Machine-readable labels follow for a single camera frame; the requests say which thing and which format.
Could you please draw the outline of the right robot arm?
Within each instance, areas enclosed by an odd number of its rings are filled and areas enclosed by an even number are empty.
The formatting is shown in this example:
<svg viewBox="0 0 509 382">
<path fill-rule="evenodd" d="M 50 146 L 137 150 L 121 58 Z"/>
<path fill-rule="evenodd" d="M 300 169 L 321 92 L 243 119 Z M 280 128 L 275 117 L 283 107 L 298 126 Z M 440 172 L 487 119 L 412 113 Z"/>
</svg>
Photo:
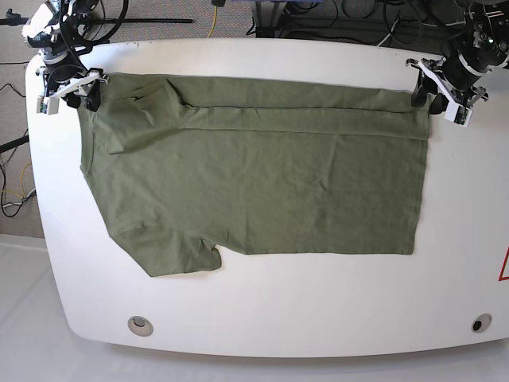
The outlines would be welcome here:
<svg viewBox="0 0 509 382">
<path fill-rule="evenodd" d="M 100 68 L 87 68 L 80 57 L 110 41 L 125 20 L 129 2 L 122 2 L 120 14 L 109 32 L 97 40 L 89 40 L 79 29 L 98 4 L 97 1 L 46 1 L 23 26 L 21 34 L 25 42 L 38 50 L 43 62 L 39 71 L 44 89 L 37 97 L 37 113 L 55 115 L 61 100 L 75 109 L 83 104 L 89 111 L 98 111 L 101 84 L 108 82 L 108 75 Z"/>
</svg>

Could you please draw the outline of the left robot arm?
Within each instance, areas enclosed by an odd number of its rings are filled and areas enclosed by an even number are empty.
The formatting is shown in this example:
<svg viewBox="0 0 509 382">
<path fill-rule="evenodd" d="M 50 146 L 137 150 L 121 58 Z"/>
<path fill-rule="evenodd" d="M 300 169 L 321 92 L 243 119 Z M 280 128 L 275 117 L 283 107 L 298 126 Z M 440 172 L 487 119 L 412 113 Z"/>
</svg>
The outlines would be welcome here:
<svg viewBox="0 0 509 382">
<path fill-rule="evenodd" d="M 405 1 L 416 15 L 418 35 L 424 30 L 425 14 L 447 35 L 439 59 L 408 59 L 418 70 L 411 96 L 413 107 L 424 107 L 429 96 L 431 115 L 444 114 L 455 124 L 468 124 L 476 102 L 489 100 L 488 91 L 477 82 L 494 68 L 508 66 L 508 2 L 469 1 L 463 8 L 461 29 L 445 24 L 425 1 Z"/>
</svg>

